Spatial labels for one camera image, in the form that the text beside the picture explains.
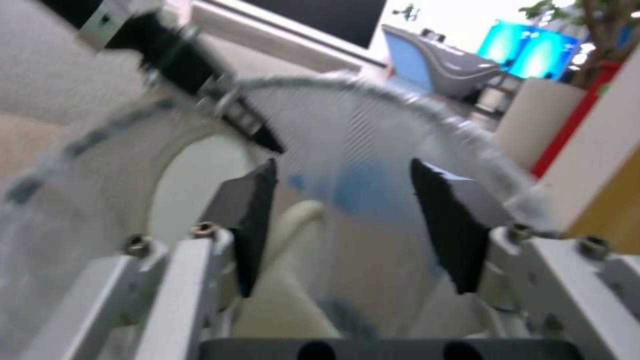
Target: metal bolt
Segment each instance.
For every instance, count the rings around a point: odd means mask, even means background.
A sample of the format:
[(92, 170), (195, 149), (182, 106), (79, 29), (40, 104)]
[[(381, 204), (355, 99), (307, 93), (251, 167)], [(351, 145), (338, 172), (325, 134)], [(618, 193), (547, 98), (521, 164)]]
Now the metal bolt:
[(607, 258), (611, 247), (607, 240), (595, 236), (585, 236), (578, 239), (578, 252), (585, 258), (601, 261)]
[(530, 239), (531, 236), (533, 236), (533, 229), (528, 225), (518, 222), (511, 222), (507, 225), (507, 239), (509, 239), (511, 243), (518, 245)]
[(212, 222), (201, 222), (196, 226), (191, 228), (191, 235), (196, 239), (201, 238), (214, 238), (216, 235), (216, 231), (220, 228), (220, 226), (212, 223)]
[(125, 243), (124, 253), (136, 258), (145, 258), (151, 252), (151, 237), (145, 234), (131, 235)]

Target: metal frame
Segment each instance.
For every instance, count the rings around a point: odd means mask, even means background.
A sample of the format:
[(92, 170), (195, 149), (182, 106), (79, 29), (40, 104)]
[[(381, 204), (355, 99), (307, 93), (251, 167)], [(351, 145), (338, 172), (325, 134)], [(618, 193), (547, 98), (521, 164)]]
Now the metal frame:
[(131, 16), (128, 4), (104, 0), (78, 31), (78, 38), (96, 52), (102, 50)]
[[(478, 295), (492, 335), (518, 336), (525, 329), (529, 336), (570, 340), (587, 360), (637, 359), (640, 324), (635, 308), (625, 306), (639, 300), (636, 259), (594, 261), (579, 252), (579, 240), (509, 241), (503, 227), (490, 238)], [(621, 301), (607, 281), (629, 289), (627, 298)]]
[(118, 255), (91, 261), (21, 359), (95, 359), (114, 326), (140, 319), (167, 252), (153, 241), (142, 260)]
[(218, 324), (225, 299), (237, 296), (233, 235), (181, 241), (158, 291), (136, 360), (195, 359), (202, 330)]

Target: curved plastic cover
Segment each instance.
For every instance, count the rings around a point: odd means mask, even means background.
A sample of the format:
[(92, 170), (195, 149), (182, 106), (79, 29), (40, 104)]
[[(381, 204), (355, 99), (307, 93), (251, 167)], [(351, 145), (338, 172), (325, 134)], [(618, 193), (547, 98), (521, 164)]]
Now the curved plastic cover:
[[(413, 194), (412, 158), (477, 181), (516, 219), (552, 229), (528, 175), (439, 102), (345, 77), (254, 79), (243, 88), (288, 148), (277, 158), (274, 216), (303, 199), (329, 209), (327, 261), (307, 291), (327, 313), (366, 323), (362, 334), (407, 335), (442, 272)], [(0, 357), (28, 346), (89, 260), (146, 230), (163, 169), (217, 131), (228, 129), (149, 96), (77, 129), (14, 182), (0, 205)]]

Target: hole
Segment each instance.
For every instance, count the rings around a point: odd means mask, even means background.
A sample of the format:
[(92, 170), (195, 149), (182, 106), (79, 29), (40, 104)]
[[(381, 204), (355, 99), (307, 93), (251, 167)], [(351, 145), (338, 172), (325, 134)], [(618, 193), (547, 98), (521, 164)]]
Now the hole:
[(109, 16), (109, 14), (104, 14), (102, 18), (100, 18), (100, 26), (106, 25), (109, 21), (111, 21), (111, 17)]
[(139, 244), (142, 243), (142, 241), (143, 241), (142, 235), (134, 235), (134, 236), (131, 236), (131, 239), (129, 240), (129, 243), (131, 245), (139, 245)]
[(335, 360), (335, 352), (325, 342), (312, 341), (300, 348), (298, 360)]
[(601, 238), (597, 238), (595, 236), (587, 236), (584, 238), (584, 241), (591, 243), (596, 246), (605, 247), (607, 246), (607, 242)]
[(517, 231), (528, 231), (530, 229), (530, 227), (528, 225), (521, 224), (519, 222), (515, 222), (515, 223), (513, 223), (513, 229), (515, 229)]
[(538, 277), (532, 272), (527, 272), (527, 280), (529, 281), (529, 284), (533, 286), (538, 284)]
[(564, 326), (560, 322), (560, 319), (554, 314), (549, 314), (545, 318), (545, 327), (551, 331), (564, 331)]
[(455, 341), (448, 343), (443, 351), (444, 360), (483, 360), (484, 358), (468, 343)]

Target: tree trunk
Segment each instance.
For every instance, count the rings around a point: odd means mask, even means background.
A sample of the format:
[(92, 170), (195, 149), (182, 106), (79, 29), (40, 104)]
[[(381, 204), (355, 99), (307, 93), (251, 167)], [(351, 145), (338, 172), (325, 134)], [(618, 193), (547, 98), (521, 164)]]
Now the tree trunk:
[(591, 82), (598, 74), (597, 65), (604, 60), (604, 52), (599, 51), (597, 48), (591, 53), (591, 56), (587, 58), (587, 61), (582, 64), (582, 68), (575, 73), (571, 80), (571, 85), (579, 88), (587, 89)]

